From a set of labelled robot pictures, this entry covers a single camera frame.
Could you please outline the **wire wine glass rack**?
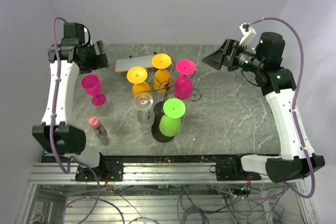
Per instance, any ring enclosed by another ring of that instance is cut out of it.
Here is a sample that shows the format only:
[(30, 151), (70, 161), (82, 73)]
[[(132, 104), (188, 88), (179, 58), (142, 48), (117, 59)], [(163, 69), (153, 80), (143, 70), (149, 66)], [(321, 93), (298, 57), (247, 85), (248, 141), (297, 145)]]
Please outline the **wire wine glass rack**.
[(201, 99), (200, 90), (193, 87), (191, 78), (196, 64), (180, 60), (172, 64), (171, 58), (154, 58), (155, 74), (143, 67), (133, 67), (127, 79), (133, 84), (133, 105), (138, 110), (138, 121), (151, 126), (153, 138), (162, 143), (174, 139), (181, 129), (181, 117), (186, 112), (184, 101)]

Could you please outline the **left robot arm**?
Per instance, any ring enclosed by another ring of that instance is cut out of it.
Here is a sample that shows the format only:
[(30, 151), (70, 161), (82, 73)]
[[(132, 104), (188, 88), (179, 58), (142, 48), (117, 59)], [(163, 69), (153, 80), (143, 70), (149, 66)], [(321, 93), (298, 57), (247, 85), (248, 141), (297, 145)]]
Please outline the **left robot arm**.
[(64, 21), (63, 37), (48, 50), (50, 87), (44, 116), (39, 125), (32, 127), (32, 135), (44, 151), (54, 156), (61, 170), (70, 172), (61, 157), (79, 165), (77, 177), (85, 181), (102, 180), (107, 175), (104, 156), (92, 149), (82, 129), (73, 125), (72, 106), (77, 76), (83, 74), (84, 85), (92, 96), (92, 103), (102, 106), (106, 96), (101, 93), (99, 78), (94, 70), (109, 68), (109, 62), (100, 40), (91, 41), (88, 28), (81, 23)]

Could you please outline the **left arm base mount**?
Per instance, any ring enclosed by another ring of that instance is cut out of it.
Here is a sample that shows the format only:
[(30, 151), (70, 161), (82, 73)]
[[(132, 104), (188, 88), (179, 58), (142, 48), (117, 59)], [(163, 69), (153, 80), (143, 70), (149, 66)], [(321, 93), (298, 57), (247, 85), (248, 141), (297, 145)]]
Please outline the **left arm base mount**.
[[(99, 166), (92, 168), (92, 170), (100, 181), (121, 182), (123, 179), (123, 164), (116, 159), (105, 158), (102, 154), (100, 155)], [(75, 174), (75, 181), (93, 182), (96, 179), (89, 168), (83, 168), (79, 165)]]

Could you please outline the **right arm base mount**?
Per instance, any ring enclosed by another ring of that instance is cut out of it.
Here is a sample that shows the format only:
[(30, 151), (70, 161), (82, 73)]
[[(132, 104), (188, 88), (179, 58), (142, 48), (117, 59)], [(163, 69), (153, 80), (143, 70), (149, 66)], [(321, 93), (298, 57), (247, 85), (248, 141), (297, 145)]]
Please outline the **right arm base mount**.
[(217, 181), (234, 180), (261, 180), (258, 173), (243, 170), (240, 160), (241, 156), (225, 156), (221, 161), (215, 162), (210, 166), (209, 171), (215, 174)]

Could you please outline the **pink wine glass front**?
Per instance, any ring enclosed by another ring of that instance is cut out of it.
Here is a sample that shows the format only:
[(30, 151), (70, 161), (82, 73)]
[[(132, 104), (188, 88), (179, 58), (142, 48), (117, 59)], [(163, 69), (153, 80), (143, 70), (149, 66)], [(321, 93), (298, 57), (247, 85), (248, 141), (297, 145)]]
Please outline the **pink wine glass front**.
[(81, 86), (88, 95), (92, 96), (93, 105), (103, 106), (106, 103), (107, 98), (101, 93), (102, 85), (98, 76), (95, 74), (84, 76), (81, 80)]

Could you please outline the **pink wine glass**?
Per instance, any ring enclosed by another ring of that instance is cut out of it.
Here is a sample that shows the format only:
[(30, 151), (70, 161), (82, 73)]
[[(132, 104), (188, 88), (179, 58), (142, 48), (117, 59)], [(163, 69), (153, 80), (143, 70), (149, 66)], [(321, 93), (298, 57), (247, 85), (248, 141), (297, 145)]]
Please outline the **pink wine glass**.
[(106, 103), (107, 98), (101, 93), (102, 85), (98, 76), (95, 74), (84, 76), (81, 80), (81, 86), (88, 95), (92, 96), (93, 105), (103, 106)]
[(190, 77), (196, 71), (196, 64), (188, 59), (180, 60), (176, 64), (176, 71), (180, 76), (174, 82), (174, 96), (180, 100), (189, 99), (192, 96), (193, 83)]

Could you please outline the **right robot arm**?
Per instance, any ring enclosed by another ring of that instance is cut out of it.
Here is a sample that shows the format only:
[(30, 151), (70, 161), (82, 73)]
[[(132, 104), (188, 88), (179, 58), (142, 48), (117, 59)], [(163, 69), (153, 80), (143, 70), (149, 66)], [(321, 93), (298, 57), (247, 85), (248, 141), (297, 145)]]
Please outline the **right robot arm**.
[(243, 155), (231, 167), (236, 179), (244, 179), (250, 172), (266, 175), (274, 183), (305, 178), (325, 165), (322, 155), (316, 155), (304, 131), (299, 110), (295, 104), (295, 83), (292, 72), (281, 66), (285, 41), (282, 35), (264, 32), (256, 48), (226, 39), (202, 62), (219, 70), (241, 69), (255, 75), (275, 120), (280, 140), (278, 157), (257, 154)]

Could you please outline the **green wine glass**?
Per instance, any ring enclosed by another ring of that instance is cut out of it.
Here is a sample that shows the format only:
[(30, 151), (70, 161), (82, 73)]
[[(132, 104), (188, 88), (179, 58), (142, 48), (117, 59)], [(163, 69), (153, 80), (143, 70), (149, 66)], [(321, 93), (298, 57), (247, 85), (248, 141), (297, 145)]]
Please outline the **green wine glass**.
[(181, 117), (186, 112), (186, 106), (182, 100), (170, 98), (163, 103), (163, 116), (160, 119), (160, 132), (167, 137), (178, 135), (181, 129)]

